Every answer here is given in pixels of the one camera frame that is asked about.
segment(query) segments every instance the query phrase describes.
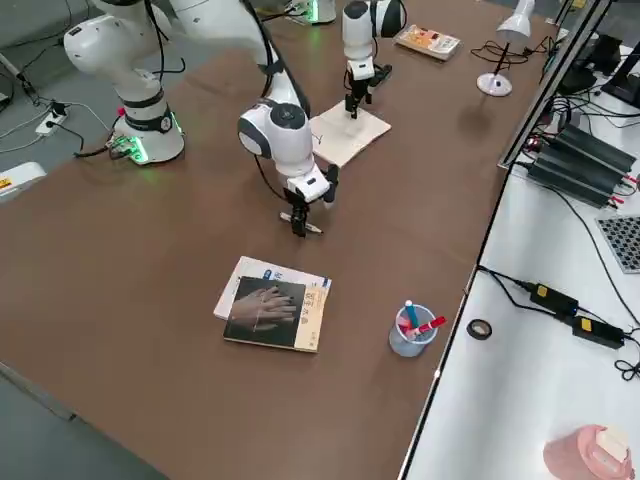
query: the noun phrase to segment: lamp base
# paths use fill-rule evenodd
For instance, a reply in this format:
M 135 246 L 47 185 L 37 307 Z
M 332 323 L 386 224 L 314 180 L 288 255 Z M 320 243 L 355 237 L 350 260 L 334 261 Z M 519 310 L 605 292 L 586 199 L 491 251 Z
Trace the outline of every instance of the lamp base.
M 513 90 L 507 77 L 493 73 L 480 75 L 476 83 L 481 91 L 492 97 L 506 97 Z

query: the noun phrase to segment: power strip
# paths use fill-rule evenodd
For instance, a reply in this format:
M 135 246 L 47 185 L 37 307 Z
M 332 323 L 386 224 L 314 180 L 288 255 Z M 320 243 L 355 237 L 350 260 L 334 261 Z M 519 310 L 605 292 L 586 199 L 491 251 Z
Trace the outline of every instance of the power strip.
M 58 115 L 55 112 L 49 112 L 49 115 L 38 125 L 36 128 L 36 133 L 43 137 L 48 137 L 52 135 L 56 130 L 58 130 L 58 125 L 64 122 L 67 119 L 68 115 Z M 52 127 L 47 127 L 47 123 L 52 122 L 54 125 Z

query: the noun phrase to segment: hand photo on book cover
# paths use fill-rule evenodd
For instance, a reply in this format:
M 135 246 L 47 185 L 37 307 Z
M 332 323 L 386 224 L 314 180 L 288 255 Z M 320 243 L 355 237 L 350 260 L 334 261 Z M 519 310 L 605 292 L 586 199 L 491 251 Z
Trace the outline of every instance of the hand photo on book cover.
M 273 330 L 281 323 L 293 323 L 293 297 L 280 294 L 278 287 L 261 288 L 233 303 L 229 320 L 254 332 Z
M 293 347 L 305 288 L 287 282 L 242 277 L 225 338 Z

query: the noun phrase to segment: blue pen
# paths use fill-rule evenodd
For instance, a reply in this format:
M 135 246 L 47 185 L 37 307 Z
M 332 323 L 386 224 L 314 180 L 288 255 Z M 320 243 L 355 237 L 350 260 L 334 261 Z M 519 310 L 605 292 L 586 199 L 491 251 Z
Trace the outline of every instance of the blue pen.
M 413 302 L 411 300 L 404 302 L 404 309 L 407 311 L 407 315 L 409 316 L 411 328 L 418 328 L 420 323 L 418 323 L 418 316 L 416 315 L 416 309 L 413 307 Z

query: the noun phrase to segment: tape roll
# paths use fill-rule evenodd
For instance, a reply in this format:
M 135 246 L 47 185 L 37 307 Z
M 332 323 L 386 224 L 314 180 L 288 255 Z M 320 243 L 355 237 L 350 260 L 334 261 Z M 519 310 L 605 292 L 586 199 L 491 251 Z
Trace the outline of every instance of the tape roll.
M 491 324 L 486 320 L 476 318 L 475 320 L 471 320 L 469 325 L 467 325 L 467 333 L 476 340 L 486 340 L 493 333 L 493 329 L 491 328 Z

